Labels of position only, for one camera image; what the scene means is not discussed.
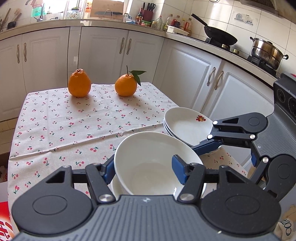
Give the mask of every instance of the plate with fruit design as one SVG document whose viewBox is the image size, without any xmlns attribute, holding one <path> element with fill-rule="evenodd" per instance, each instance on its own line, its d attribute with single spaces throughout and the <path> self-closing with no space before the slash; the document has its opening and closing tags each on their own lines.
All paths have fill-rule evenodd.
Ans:
<svg viewBox="0 0 296 241">
<path fill-rule="evenodd" d="M 175 107 L 165 113 L 165 123 L 178 139 L 196 146 L 211 133 L 213 122 L 205 115 L 184 107 Z"/>
</svg>

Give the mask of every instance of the cabinet handle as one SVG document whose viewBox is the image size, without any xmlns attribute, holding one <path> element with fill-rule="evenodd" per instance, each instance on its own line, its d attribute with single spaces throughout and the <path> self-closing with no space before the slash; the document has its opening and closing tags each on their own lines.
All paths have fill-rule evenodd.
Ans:
<svg viewBox="0 0 296 241">
<path fill-rule="evenodd" d="M 24 43 L 24 57 L 25 57 L 25 62 L 27 62 L 27 43 Z"/>
<path fill-rule="evenodd" d="M 17 45 L 17 63 L 20 63 L 20 45 Z"/>
<path fill-rule="evenodd" d="M 211 72 L 210 75 L 209 75 L 209 79 L 208 79 L 208 81 L 207 81 L 207 86 L 210 85 L 210 79 L 211 79 L 213 73 L 215 72 L 215 70 L 216 70 L 216 67 L 213 68 L 212 72 Z"/>
<path fill-rule="evenodd" d="M 218 77 L 218 81 L 217 81 L 217 83 L 216 83 L 216 85 L 215 85 L 215 90 L 218 88 L 219 80 L 221 79 L 221 77 L 222 77 L 223 74 L 224 74 L 224 71 L 222 70 L 222 71 L 221 71 L 221 74 L 220 74 L 219 77 Z"/>
<path fill-rule="evenodd" d="M 127 55 L 129 54 L 130 49 L 131 49 L 131 39 L 130 39 L 130 42 L 128 44 L 128 51 L 126 52 Z"/>
<path fill-rule="evenodd" d="M 124 47 L 124 38 L 122 38 L 122 42 L 121 42 L 121 47 L 120 47 L 119 54 L 122 53 L 123 47 Z"/>
</svg>

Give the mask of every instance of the black wok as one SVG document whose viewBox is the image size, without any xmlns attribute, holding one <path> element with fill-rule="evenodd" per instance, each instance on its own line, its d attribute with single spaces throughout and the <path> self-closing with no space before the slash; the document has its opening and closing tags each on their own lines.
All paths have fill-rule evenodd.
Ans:
<svg viewBox="0 0 296 241">
<path fill-rule="evenodd" d="M 232 36 L 231 34 L 225 32 L 221 29 L 208 26 L 206 22 L 201 20 L 195 14 L 191 14 L 191 16 L 194 17 L 197 21 L 201 22 L 205 26 L 205 33 L 209 38 L 212 38 L 213 40 L 215 40 L 221 44 L 225 44 L 227 46 L 234 45 L 237 42 L 237 39 L 234 36 Z"/>
</svg>

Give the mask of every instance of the cherry print tablecloth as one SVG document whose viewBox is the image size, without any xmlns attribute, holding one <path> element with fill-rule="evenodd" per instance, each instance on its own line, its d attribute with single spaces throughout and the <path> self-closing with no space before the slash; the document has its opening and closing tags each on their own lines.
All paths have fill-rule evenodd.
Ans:
<svg viewBox="0 0 296 241">
<path fill-rule="evenodd" d="M 113 85 L 91 87 L 85 98 L 71 96 L 67 88 L 30 93 L 18 118 L 8 165 L 8 201 L 62 165 L 84 168 L 104 163 L 119 143 L 140 131 L 165 132 L 165 112 L 177 105 L 150 83 L 142 83 L 132 97 L 119 97 Z M 227 164 L 246 175 L 223 148 L 203 155 L 207 168 Z M 88 195 L 86 185 L 75 188 Z"/>
</svg>

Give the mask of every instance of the range hood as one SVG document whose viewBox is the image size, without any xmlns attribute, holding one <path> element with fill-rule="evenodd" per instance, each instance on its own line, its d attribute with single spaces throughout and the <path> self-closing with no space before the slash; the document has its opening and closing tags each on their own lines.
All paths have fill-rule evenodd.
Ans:
<svg viewBox="0 0 296 241">
<path fill-rule="evenodd" d="M 278 17 L 277 0 L 240 0 L 241 4 L 258 8 Z"/>
</svg>

